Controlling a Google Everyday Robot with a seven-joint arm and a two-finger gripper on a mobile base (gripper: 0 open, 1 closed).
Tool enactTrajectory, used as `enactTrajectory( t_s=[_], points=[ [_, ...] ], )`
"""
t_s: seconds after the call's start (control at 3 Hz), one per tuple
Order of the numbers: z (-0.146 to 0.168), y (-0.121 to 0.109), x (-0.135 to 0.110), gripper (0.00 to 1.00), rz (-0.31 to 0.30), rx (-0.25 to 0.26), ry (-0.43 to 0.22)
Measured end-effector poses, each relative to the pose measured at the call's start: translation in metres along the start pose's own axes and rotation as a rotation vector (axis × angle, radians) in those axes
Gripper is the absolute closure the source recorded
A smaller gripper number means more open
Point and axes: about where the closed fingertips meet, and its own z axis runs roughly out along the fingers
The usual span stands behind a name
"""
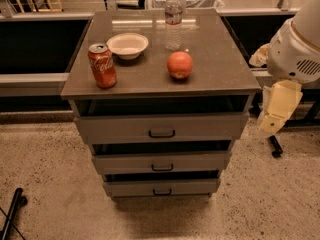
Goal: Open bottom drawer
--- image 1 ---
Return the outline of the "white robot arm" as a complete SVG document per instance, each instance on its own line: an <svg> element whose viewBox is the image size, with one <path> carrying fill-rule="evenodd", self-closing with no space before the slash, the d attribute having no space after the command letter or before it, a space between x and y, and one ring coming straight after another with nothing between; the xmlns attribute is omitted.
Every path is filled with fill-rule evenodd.
<svg viewBox="0 0 320 240"><path fill-rule="evenodd" d="M309 0L286 20L269 43L249 59L252 66L267 66L273 77L263 88L259 130L274 135L300 103L302 85L320 78L320 0Z"/></svg>

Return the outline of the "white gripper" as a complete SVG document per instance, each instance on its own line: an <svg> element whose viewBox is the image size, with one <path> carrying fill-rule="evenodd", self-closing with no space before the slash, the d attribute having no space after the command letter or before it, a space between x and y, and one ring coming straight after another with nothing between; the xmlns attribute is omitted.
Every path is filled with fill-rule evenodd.
<svg viewBox="0 0 320 240"><path fill-rule="evenodd" d="M266 60L268 72L275 79L289 79L263 87L258 129L264 135L274 135L299 105L303 96L301 84L320 78L319 31L310 23L295 18L286 20L270 43L259 47L250 57L249 64L262 67Z"/></svg>

